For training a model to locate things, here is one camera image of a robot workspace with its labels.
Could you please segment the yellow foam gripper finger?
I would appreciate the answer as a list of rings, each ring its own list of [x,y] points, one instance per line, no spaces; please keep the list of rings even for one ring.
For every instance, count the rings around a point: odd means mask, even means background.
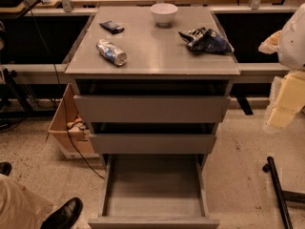
[[[285,129],[305,107],[305,72],[291,71],[276,76],[270,91],[263,130],[276,134]]]

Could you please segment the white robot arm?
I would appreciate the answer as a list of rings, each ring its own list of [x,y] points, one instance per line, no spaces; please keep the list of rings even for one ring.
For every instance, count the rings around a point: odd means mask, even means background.
[[[277,53],[278,61],[289,72],[275,77],[263,130],[269,134],[285,129],[305,107],[305,4],[302,4],[284,27],[258,47],[266,54]]]

